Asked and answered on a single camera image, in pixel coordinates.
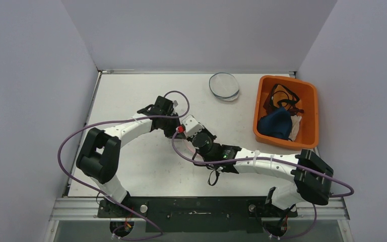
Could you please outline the orange and black bra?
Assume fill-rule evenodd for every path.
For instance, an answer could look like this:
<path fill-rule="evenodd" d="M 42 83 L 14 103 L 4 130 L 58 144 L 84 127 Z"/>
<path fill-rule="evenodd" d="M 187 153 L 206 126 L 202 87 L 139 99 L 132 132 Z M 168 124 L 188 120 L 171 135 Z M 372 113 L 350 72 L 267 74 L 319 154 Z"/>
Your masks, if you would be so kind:
<path fill-rule="evenodd" d="M 275 111 L 278 108 L 284 108 L 287 111 L 298 110 L 297 104 L 300 98 L 297 94 L 291 91 L 289 88 L 282 84 L 275 84 L 269 95 L 268 107 L 271 111 Z"/>

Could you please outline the beige lace bra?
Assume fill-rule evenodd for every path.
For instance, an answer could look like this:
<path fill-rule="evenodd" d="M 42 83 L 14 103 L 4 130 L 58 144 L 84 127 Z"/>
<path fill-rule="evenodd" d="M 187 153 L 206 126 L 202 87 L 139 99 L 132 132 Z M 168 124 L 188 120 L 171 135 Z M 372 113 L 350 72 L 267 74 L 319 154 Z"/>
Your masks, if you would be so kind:
<path fill-rule="evenodd" d="M 291 128 L 291 132 L 289 134 L 290 141 L 296 140 L 298 133 L 300 131 L 301 120 L 302 120 L 302 116 L 298 116 L 298 115 L 291 116 L 292 128 Z"/>

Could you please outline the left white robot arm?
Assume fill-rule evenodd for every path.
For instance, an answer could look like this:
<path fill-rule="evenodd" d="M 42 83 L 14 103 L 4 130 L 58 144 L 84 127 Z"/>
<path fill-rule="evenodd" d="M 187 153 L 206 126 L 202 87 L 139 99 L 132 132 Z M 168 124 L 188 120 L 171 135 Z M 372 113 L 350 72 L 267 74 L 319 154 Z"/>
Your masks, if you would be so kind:
<path fill-rule="evenodd" d="M 119 122 L 103 130 L 91 128 L 87 132 L 76 167 L 90 177 L 107 199 L 112 201 L 110 210 L 117 217 L 124 217 L 130 211 L 130 203 L 125 200 L 129 193 L 116 175 L 120 149 L 154 130 L 163 130 L 165 136 L 171 137 L 180 126 L 174 105 L 174 101 L 158 96 L 155 103 L 138 110 L 128 122 Z"/>

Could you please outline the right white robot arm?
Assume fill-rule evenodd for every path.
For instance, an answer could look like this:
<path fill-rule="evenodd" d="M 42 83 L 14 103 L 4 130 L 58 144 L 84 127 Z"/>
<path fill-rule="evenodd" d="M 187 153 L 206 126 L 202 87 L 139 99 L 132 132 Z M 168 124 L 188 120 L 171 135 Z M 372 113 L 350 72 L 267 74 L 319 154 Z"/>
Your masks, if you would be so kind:
<path fill-rule="evenodd" d="M 216 143 L 205 129 L 182 136 L 194 146 L 205 167 L 225 173 L 256 173 L 289 181 L 288 185 L 271 187 L 265 210 L 278 216 L 300 202 L 325 206 L 331 196 L 334 170 L 316 153 L 303 149 L 299 154 L 277 155 L 252 151 L 238 146 Z"/>

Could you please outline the blue-trimmed mesh laundry bag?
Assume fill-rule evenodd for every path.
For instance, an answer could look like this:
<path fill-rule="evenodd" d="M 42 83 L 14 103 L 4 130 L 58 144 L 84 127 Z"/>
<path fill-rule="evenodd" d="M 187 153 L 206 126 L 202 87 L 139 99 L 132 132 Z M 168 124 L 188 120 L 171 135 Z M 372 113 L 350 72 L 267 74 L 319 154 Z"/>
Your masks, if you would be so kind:
<path fill-rule="evenodd" d="M 222 101 L 235 101 L 239 96 L 239 83 L 230 73 L 215 73 L 209 78 L 208 84 L 213 96 Z"/>

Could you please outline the navy blue bra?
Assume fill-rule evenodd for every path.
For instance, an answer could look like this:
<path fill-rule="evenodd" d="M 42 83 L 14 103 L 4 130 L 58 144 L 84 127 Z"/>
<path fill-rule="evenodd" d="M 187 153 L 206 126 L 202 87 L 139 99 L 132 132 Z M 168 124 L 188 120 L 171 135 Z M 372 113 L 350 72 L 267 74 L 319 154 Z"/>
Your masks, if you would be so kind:
<path fill-rule="evenodd" d="M 261 135 L 290 140 L 292 124 L 291 114 L 285 108 L 280 107 L 271 114 L 261 117 L 256 128 Z"/>

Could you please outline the red bra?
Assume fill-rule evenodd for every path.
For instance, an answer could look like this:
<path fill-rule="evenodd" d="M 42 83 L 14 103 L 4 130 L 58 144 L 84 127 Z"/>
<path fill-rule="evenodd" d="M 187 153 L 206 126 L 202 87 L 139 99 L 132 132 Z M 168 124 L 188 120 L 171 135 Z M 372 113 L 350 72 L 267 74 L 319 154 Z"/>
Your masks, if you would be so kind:
<path fill-rule="evenodd" d="M 263 108 L 266 110 L 267 114 L 271 114 L 276 111 L 278 108 L 283 108 L 288 111 L 290 115 L 297 115 L 298 113 L 304 113 L 303 109 L 296 107 L 296 104 L 300 99 L 281 99 L 277 101 L 277 106 L 275 106 L 273 98 L 268 98 L 263 104 Z"/>

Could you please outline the pink-trimmed mesh laundry bag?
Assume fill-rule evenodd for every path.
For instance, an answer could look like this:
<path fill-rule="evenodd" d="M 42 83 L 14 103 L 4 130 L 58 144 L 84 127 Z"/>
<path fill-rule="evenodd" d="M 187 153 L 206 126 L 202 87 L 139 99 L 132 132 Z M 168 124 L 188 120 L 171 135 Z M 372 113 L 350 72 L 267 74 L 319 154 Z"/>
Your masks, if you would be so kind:
<path fill-rule="evenodd" d="M 196 155 L 196 149 L 189 144 L 185 135 L 183 133 L 177 133 L 175 136 L 175 139 L 182 140 L 182 142 L 185 145 L 185 148 L 191 153 L 192 159 L 194 159 Z"/>

